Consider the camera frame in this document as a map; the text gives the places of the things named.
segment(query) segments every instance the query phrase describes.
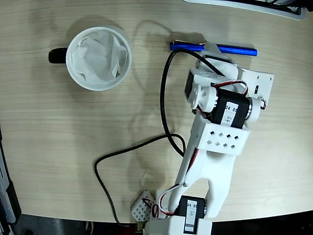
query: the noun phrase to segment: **white plastic part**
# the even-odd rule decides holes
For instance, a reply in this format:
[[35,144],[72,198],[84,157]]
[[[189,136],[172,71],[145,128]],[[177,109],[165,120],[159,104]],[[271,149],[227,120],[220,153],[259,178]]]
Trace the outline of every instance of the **white plastic part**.
[[247,122],[256,122],[259,119],[260,112],[261,112],[261,99],[255,99],[255,98],[249,98],[251,102],[251,113],[248,119],[246,120]]
[[211,4],[211,5],[219,5],[219,6],[230,6],[235,8],[241,8],[241,9],[247,9],[252,11],[260,11],[265,13],[270,13],[278,16],[284,16],[296,20],[303,20],[306,15],[306,9],[301,8],[300,9],[300,15],[287,12],[287,11],[281,11],[279,9],[275,8],[268,8],[268,7],[262,7],[262,6],[256,6],[252,4],[246,4],[246,3],[240,3],[240,2],[234,2],[234,1],[227,1],[227,0],[184,0],[186,2],[192,2],[192,3],[204,3],[204,4]]
[[190,139],[198,149],[206,151],[240,155],[250,130],[245,125],[242,129],[218,125],[204,119],[200,113],[196,114],[191,128]]
[[151,206],[156,202],[149,191],[144,191],[138,197],[132,207],[132,216],[137,222],[147,222],[150,220],[151,209],[143,202],[143,198],[149,198],[152,201],[152,203],[150,203]]
[[240,69],[239,79],[247,83],[249,87],[248,96],[256,99],[263,98],[268,105],[274,74]]
[[189,95],[191,109],[196,109],[199,106],[204,112],[210,113],[213,111],[217,92],[214,87],[201,87],[200,84],[194,84]]
[[[219,83],[219,82],[226,82],[229,80],[232,80],[232,78],[228,77],[223,77],[219,76],[215,73],[209,72],[209,71],[204,71],[204,70],[198,70],[195,68],[191,68],[190,72],[193,74],[193,85],[192,87],[194,88],[197,84],[200,84],[201,88],[202,87],[208,87],[213,85],[214,83]],[[241,83],[233,84],[230,86],[225,86],[225,90],[229,90],[232,92],[237,92],[237,93],[242,93],[245,89],[245,86]],[[188,102],[191,103],[191,95],[189,95]]]
[[[215,218],[228,195],[235,158],[241,154],[249,134],[246,124],[242,129],[213,124],[197,111],[175,182],[182,186],[172,191],[169,211],[175,211],[181,196],[197,180],[207,179],[209,191],[205,197],[205,218]],[[195,149],[198,153],[188,170]]]
[[[221,71],[227,80],[236,80],[238,77],[238,68],[237,65],[233,63],[233,61],[228,57],[223,54],[216,54],[216,53],[211,53],[209,51],[201,51],[200,53],[201,56],[209,55],[209,56],[214,56],[216,58],[221,58],[223,60],[227,60],[228,62],[220,61],[217,59],[211,59],[211,58],[206,58],[207,61],[209,61],[214,67],[216,67],[219,71]],[[196,63],[196,68],[204,71],[209,71],[213,72],[212,69],[210,69],[207,65],[205,65],[203,62],[200,60],[197,61]]]
[[[145,235],[185,235],[185,217],[171,216],[166,219],[153,220],[146,224]],[[212,221],[199,219],[196,235],[209,235],[212,230]]]

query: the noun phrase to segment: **wooden table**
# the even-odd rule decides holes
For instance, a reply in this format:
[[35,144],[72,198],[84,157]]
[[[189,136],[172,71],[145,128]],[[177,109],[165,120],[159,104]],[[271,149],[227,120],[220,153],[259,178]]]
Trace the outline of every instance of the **wooden table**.
[[[252,45],[240,67],[275,74],[269,106],[251,126],[216,221],[313,210],[313,14],[304,21],[182,0],[2,0],[0,125],[23,213],[113,221],[92,168],[98,157],[163,133],[159,86],[172,39]],[[79,87],[48,52],[85,28],[113,24],[134,46],[118,87]],[[183,88],[195,59],[178,55],[167,83],[171,130],[186,141],[194,116]],[[106,160],[100,174],[122,222],[144,189],[174,183],[181,157],[167,140]],[[189,195],[205,196],[200,181]]]

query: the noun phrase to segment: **crumpled paper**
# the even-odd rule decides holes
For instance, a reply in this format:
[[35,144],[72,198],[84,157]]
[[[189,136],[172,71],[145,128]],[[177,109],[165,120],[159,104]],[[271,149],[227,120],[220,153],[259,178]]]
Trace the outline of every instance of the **crumpled paper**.
[[97,31],[86,35],[72,53],[73,68],[86,81],[102,85],[114,81],[127,62],[127,50],[113,34]]

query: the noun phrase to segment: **blue pen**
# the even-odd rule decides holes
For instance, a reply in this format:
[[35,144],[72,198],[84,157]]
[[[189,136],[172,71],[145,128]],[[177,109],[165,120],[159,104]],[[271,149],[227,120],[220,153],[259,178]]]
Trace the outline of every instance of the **blue pen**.
[[[249,56],[257,56],[258,50],[249,47],[237,47],[237,46],[229,46],[229,45],[221,45],[217,44],[221,53],[228,53],[228,54],[237,54],[237,55],[249,55]],[[192,51],[202,51],[205,50],[204,43],[195,44],[189,43],[184,41],[172,41],[170,43],[170,50],[176,50],[179,48],[188,49]]]

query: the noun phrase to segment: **black mug handle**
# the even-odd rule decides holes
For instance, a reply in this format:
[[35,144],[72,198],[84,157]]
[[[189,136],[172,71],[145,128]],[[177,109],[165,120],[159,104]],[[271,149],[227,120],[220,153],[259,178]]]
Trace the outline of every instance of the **black mug handle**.
[[67,56],[67,47],[56,48],[49,52],[48,60],[52,64],[65,64]]

